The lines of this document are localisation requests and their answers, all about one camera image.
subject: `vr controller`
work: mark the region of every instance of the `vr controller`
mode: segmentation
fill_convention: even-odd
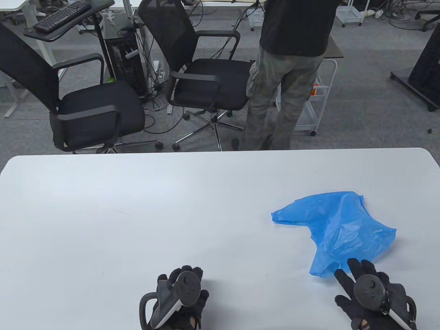
[[[359,277],[354,286],[354,294],[364,308],[391,316],[405,330],[417,330],[417,311],[412,298],[406,295],[405,298],[394,296],[377,276],[367,274]]]
[[[200,297],[201,285],[197,275],[183,271],[173,285],[168,280],[158,281],[156,292],[147,293],[139,303],[139,320],[142,330],[148,330],[145,307],[148,301],[156,299],[158,307],[153,311],[150,327],[159,329],[182,306],[193,306]]]

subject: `black mesh chair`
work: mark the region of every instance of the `black mesh chair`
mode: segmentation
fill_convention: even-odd
[[[101,62],[100,85],[69,93],[60,100],[58,70],[94,60]],[[62,151],[87,148],[97,153],[116,153],[118,146],[152,143],[156,148],[163,147],[157,141],[116,143],[118,137],[142,131],[145,114],[137,94],[126,82],[103,84],[104,61],[100,54],[50,66],[0,23],[0,70],[21,83],[49,109],[53,142]]]
[[[218,126],[239,131],[243,128],[219,120],[226,114],[230,117],[232,111],[241,110],[248,101],[246,84],[251,64],[232,60],[240,34],[237,31],[194,31],[180,0],[143,0],[138,16],[157,41],[170,67],[167,101],[173,106],[201,109],[196,115],[209,121],[176,141],[173,150],[180,149],[180,142],[213,128],[221,151]],[[193,60],[199,37],[235,38],[229,60]],[[205,112],[210,114],[209,118],[202,116]]]
[[[420,19],[422,17],[422,15],[437,15],[436,17],[426,21],[423,26],[422,26],[422,31],[426,32],[428,31],[428,25],[431,23],[434,23],[436,21],[440,21],[440,10],[423,10],[423,11],[419,11],[417,12],[417,14],[415,14],[414,19]]]

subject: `gray cargo pants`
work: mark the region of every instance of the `gray cargo pants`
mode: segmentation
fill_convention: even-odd
[[[249,109],[240,150],[259,150],[264,123],[273,97],[281,84],[281,111],[278,113],[272,150],[289,150],[290,139],[309,99],[323,56],[283,56],[260,47],[250,69],[247,85]]]

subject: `chair seat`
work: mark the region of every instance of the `chair seat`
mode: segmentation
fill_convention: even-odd
[[[247,103],[246,85],[251,63],[225,59],[197,59],[185,73],[220,77],[221,86],[215,103],[216,109],[241,110]],[[194,108],[206,108],[215,91],[214,83],[180,79],[176,84],[174,100]]]
[[[136,92],[125,81],[92,86],[67,94],[58,108],[60,114],[73,114],[102,106],[114,105],[120,111],[119,136],[142,131],[145,113]],[[114,114],[78,119],[66,123],[65,143],[71,148],[93,146],[110,140],[114,131]]]

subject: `black shoe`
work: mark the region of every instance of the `black shoe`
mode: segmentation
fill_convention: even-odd
[[[261,145],[260,150],[269,150],[272,145],[273,137],[273,134],[268,135],[266,140],[264,140],[263,144]]]
[[[240,148],[240,140],[239,139],[232,139],[231,146],[233,151],[238,151]]]

